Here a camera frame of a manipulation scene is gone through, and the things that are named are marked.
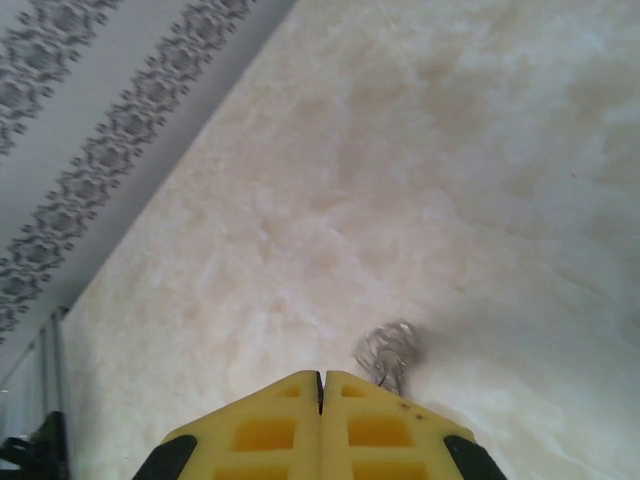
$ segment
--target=marble floor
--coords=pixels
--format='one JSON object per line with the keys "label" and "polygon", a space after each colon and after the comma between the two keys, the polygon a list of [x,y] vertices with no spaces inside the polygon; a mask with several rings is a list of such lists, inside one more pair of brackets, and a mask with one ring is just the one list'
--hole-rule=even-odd
{"label": "marble floor", "polygon": [[396,318],[508,478],[638,478],[639,23],[300,0],[65,321],[80,478]]}

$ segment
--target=gray floral pattern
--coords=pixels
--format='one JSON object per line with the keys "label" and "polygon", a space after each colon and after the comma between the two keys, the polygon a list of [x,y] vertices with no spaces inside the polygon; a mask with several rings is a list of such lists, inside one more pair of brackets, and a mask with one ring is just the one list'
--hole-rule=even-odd
{"label": "gray floral pattern", "polygon": [[42,98],[53,94],[79,48],[96,36],[96,25],[107,23],[106,11],[124,0],[29,0],[33,12],[21,13],[20,30],[0,38],[0,155],[15,146],[26,131],[25,120],[42,109]]}
{"label": "gray floral pattern", "polygon": [[[112,6],[116,1],[89,3]],[[12,240],[11,256],[0,259],[0,343],[1,334],[15,327],[18,315],[28,310],[120,179],[129,174],[135,158],[158,134],[164,115],[175,110],[255,1],[199,0],[189,5],[182,20],[172,25],[172,35],[160,40],[156,54],[121,92],[122,101],[106,112],[96,135],[82,147],[83,155],[71,161],[72,168],[60,175],[46,202],[22,227],[23,235]]]}

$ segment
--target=beige marble floor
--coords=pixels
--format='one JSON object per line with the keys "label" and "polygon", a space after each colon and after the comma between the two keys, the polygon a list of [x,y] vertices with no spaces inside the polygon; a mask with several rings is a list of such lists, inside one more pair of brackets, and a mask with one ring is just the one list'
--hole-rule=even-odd
{"label": "beige marble floor", "polygon": [[399,317],[510,479],[638,478],[639,23],[301,0],[65,322],[81,478]]}

